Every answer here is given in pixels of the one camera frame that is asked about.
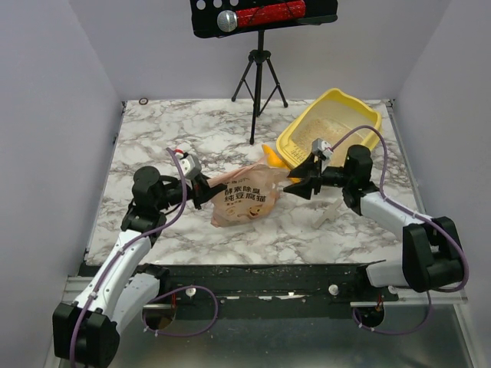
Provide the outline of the yellow litter scoop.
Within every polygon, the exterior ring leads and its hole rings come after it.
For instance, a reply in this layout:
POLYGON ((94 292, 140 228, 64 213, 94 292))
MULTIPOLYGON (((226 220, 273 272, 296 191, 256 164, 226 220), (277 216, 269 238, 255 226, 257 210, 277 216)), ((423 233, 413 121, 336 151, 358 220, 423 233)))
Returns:
POLYGON ((262 151, 264 153, 265 161, 270 167, 285 169, 288 171, 291 170, 288 164, 270 146, 262 144, 262 151))

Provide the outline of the white bag sealing clip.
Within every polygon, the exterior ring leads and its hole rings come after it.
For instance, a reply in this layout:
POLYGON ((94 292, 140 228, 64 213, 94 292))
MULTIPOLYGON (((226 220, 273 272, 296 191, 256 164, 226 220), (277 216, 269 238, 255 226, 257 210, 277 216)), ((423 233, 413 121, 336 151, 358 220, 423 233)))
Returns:
POLYGON ((333 203, 330 203, 327 206, 327 208, 324 210, 324 212, 321 214, 321 216, 313 222, 312 227, 320 228, 320 226, 326 221, 335 220, 339 215, 338 209, 342 203, 343 203, 342 199, 337 199, 333 203))

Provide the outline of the pink cat litter bag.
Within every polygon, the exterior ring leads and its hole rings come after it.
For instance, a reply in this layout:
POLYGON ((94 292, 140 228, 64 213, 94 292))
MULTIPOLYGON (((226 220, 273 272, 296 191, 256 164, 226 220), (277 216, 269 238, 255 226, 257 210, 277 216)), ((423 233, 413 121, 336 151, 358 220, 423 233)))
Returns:
POLYGON ((226 189, 211 199, 211 224, 217 228, 243 225, 267 216, 280 197, 288 170, 270 167, 263 156, 259 161, 211 178, 226 189))

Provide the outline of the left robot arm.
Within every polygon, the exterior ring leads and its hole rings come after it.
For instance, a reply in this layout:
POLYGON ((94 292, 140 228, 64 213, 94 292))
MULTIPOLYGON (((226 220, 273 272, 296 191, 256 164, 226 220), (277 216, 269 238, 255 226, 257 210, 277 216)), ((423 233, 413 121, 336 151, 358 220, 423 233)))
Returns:
POLYGON ((226 189, 210 186, 199 168, 179 167, 180 176, 163 176, 145 166, 133 176, 133 199, 110 255, 85 289, 71 302, 61 302, 52 316, 54 354, 72 367, 107 367, 116 356, 120 337, 146 302, 169 297, 162 272, 139 272, 162 230, 170 227, 164 213, 185 208, 191 199, 199 207, 226 189))

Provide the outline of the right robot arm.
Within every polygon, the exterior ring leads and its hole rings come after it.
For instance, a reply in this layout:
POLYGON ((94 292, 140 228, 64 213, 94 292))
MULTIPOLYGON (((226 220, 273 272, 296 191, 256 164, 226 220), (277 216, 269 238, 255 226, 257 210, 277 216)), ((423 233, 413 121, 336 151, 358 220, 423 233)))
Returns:
POLYGON ((465 269, 456 226, 447 217, 431 218, 383 196, 371 180, 371 151, 362 145, 348 148, 344 165, 327 165, 328 151, 315 150, 288 174, 297 181, 285 192, 310 199, 324 186, 341 189, 345 205, 376 222, 402 243, 398 260, 379 261, 353 281, 354 294, 368 301, 382 287, 439 290, 464 280, 465 269))

